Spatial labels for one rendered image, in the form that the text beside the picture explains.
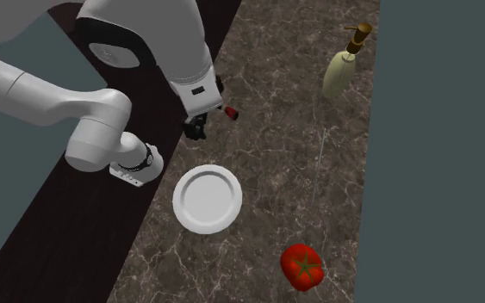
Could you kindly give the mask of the small red cylinder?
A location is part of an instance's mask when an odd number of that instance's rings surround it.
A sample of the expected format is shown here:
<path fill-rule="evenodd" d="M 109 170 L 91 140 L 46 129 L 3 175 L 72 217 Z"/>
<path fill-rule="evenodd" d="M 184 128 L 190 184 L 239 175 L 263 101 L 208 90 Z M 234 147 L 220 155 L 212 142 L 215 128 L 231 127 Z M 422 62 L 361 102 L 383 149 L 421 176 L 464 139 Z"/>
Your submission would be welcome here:
<path fill-rule="evenodd" d="M 220 106 L 219 110 L 223 111 L 232 121 L 239 118 L 239 111 L 230 106 Z"/>

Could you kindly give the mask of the white round plate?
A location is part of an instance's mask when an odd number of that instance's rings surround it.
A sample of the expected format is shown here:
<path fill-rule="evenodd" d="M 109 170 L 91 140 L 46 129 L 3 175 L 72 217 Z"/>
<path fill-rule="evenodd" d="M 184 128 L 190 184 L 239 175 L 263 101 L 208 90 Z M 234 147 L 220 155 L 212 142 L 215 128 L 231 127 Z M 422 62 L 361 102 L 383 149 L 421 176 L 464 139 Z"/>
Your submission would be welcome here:
<path fill-rule="evenodd" d="M 242 207 L 243 192 L 228 169 L 204 164 L 187 171 L 173 191 L 173 212 L 179 223 L 196 234 L 228 228 Z"/>

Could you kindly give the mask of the pale green soap dispenser bottle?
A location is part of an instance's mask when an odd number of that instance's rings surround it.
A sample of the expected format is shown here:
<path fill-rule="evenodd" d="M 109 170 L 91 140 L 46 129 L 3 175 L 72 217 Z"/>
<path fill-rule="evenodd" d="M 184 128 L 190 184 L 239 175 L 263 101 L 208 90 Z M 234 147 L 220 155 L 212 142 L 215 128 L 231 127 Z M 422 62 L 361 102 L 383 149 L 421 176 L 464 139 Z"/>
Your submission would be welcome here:
<path fill-rule="evenodd" d="M 333 56 L 326 68 L 322 84 L 322 93 L 326 98 L 334 98 L 340 95 L 351 81 L 356 70 L 357 54 L 362 49 L 364 41 L 372 32 L 373 27 L 367 22 L 361 22 L 356 27 L 345 27 L 345 29 L 352 29 L 355 34 L 345 49 Z"/>

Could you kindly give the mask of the red tomato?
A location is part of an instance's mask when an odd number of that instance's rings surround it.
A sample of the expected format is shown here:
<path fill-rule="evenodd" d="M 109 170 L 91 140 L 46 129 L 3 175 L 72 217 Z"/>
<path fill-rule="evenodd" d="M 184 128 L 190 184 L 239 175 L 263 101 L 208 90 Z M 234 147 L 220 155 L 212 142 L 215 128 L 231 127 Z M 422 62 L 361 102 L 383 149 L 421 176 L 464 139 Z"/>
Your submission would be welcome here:
<path fill-rule="evenodd" d="M 307 292 L 324 279 L 319 255 L 305 244 L 293 244 L 286 249 L 281 255 L 280 265 L 284 276 L 298 291 Z"/>

